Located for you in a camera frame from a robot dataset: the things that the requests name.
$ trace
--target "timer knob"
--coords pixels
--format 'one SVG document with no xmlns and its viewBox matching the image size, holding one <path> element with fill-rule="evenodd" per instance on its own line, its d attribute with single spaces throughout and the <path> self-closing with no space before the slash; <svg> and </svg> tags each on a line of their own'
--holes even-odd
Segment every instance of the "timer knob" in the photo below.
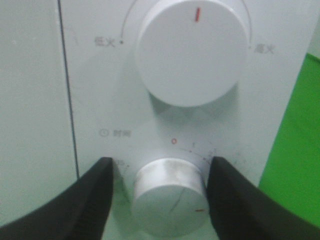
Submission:
<svg viewBox="0 0 320 240">
<path fill-rule="evenodd" d="M 134 218 L 155 236 L 188 234 L 209 217 L 200 170 L 179 158 L 162 158 L 142 167 L 135 178 L 133 198 Z"/>
</svg>

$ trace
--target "green background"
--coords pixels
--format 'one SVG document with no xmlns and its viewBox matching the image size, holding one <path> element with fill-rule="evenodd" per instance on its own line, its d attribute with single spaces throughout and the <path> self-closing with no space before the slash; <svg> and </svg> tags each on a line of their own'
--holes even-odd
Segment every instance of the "green background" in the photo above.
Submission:
<svg viewBox="0 0 320 240">
<path fill-rule="evenodd" d="M 307 54 L 259 188 L 320 227 L 320 60 Z"/>
</svg>

